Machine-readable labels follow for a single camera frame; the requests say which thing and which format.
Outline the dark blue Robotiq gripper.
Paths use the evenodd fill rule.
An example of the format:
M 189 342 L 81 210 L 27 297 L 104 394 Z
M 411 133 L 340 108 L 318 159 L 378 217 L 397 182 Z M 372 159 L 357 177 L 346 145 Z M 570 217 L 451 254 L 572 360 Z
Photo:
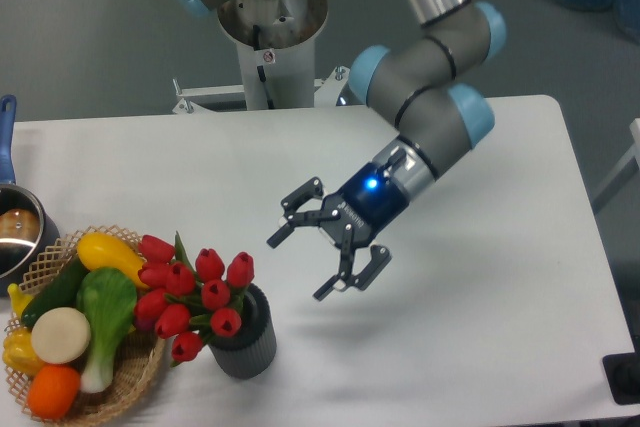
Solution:
M 340 248 L 338 272 L 313 294 L 317 301 L 331 292 L 349 288 L 365 291 L 391 261 L 390 250 L 370 246 L 370 260 L 353 273 L 355 253 L 369 246 L 377 235 L 438 178 L 429 158 L 415 143 L 398 136 L 370 162 L 324 199 L 324 185 L 313 177 L 286 197 L 282 224 L 267 239 L 277 248 L 299 227 L 320 227 Z M 322 200 L 320 209 L 301 212 L 310 200 Z

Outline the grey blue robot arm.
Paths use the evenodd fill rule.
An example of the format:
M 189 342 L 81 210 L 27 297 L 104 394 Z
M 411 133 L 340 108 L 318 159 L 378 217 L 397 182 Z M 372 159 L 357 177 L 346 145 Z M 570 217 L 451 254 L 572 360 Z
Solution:
M 270 246 L 299 227 L 323 231 L 340 253 L 337 273 L 315 293 L 365 289 L 389 263 L 376 236 L 494 127 L 484 97 L 459 75 L 494 57 L 506 26 L 490 4 L 408 0 L 422 36 L 401 53 L 364 50 L 348 72 L 351 93 L 392 125 L 397 136 L 337 191 L 311 179 L 282 200 Z M 215 13 L 235 43 L 246 107 L 310 107 L 315 39 L 327 0 L 179 0 L 195 16 Z

